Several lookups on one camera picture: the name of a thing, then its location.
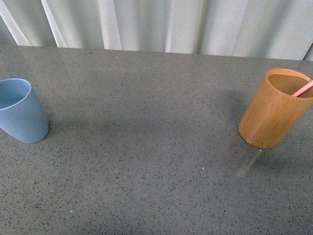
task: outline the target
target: pink straw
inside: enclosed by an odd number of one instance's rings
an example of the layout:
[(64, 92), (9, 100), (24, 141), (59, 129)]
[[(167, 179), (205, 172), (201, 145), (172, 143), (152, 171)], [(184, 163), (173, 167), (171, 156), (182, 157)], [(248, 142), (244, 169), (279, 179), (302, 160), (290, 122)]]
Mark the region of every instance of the pink straw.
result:
[(309, 89), (311, 87), (313, 87), (313, 80), (311, 82), (309, 82), (307, 85), (305, 85), (304, 87), (300, 88), (294, 94), (292, 94), (292, 96), (293, 97), (297, 97), (297, 96), (301, 95), (303, 92), (305, 92), (307, 89)]

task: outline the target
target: orange cup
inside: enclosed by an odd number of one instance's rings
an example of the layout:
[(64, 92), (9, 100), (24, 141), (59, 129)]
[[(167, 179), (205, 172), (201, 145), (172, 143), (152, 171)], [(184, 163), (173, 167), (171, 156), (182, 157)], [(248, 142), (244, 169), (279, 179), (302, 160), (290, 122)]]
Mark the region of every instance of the orange cup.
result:
[(294, 70), (269, 70), (239, 124), (241, 137), (260, 149), (276, 146), (313, 104), (313, 87), (292, 96), (310, 81)]

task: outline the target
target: gray speckled countertop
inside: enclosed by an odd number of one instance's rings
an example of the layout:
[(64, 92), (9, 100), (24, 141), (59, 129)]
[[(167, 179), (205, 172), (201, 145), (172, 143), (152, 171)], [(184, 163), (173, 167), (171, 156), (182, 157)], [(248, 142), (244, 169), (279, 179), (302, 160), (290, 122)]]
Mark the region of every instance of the gray speckled countertop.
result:
[(267, 70), (313, 62), (0, 47), (50, 122), (0, 130), (0, 235), (313, 234), (313, 108), (260, 152), (238, 123)]

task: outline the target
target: curtain fold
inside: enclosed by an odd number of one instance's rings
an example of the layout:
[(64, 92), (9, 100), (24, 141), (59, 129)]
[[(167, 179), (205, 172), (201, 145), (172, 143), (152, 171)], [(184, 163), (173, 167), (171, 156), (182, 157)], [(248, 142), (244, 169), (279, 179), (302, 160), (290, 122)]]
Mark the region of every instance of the curtain fold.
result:
[(313, 60), (313, 0), (0, 0), (0, 44)]

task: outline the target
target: cup rim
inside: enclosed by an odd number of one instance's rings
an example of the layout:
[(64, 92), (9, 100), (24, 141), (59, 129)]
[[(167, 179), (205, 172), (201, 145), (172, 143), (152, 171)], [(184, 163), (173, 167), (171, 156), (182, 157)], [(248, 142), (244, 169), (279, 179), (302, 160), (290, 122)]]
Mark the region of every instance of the cup rim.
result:
[(287, 95), (288, 97), (291, 97), (293, 99), (313, 99), (313, 96), (312, 97), (294, 97), (291, 94), (284, 93), (281, 90), (277, 89), (276, 87), (273, 86), (273, 84), (268, 79), (271, 75), (275, 75), (275, 74), (297, 76), (297, 77), (300, 77), (300, 78), (303, 78), (303, 79), (307, 80), (307, 82), (312, 81), (312, 79), (309, 78), (308, 76), (306, 76), (305, 74), (303, 74), (301, 72), (298, 72), (296, 70), (291, 70), (291, 69), (286, 69), (286, 68), (274, 68), (274, 69), (268, 70), (266, 72), (266, 80), (267, 80), (267, 82), (269, 83), (270, 86), (272, 86), (278, 92), (280, 92), (280, 93), (282, 93), (284, 95)]
[(5, 108), (0, 109), (0, 111), (6, 110), (6, 109), (9, 109), (9, 108), (12, 108), (12, 107), (14, 107), (14, 106), (16, 106), (16, 105), (22, 103), (22, 102), (29, 96), (29, 94), (30, 94), (30, 92), (31, 92), (31, 90), (32, 90), (32, 86), (31, 86), (30, 82), (27, 81), (27, 80), (25, 80), (25, 79), (23, 79), (23, 78), (7, 78), (7, 79), (4, 79), (4, 80), (0, 80), (0, 83), (1, 83), (1, 82), (5, 82), (5, 81), (10, 81), (10, 80), (20, 80), (20, 81), (23, 81), (23, 82), (27, 83), (27, 84), (29, 85), (29, 91), (28, 91), (28, 93), (24, 96), (23, 99), (21, 99), (20, 101), (16, 102), (15, 104), (12, 104), (12, 105), (10, 105), (10, 106), (8, 106), (8, 107), (5, 107)]

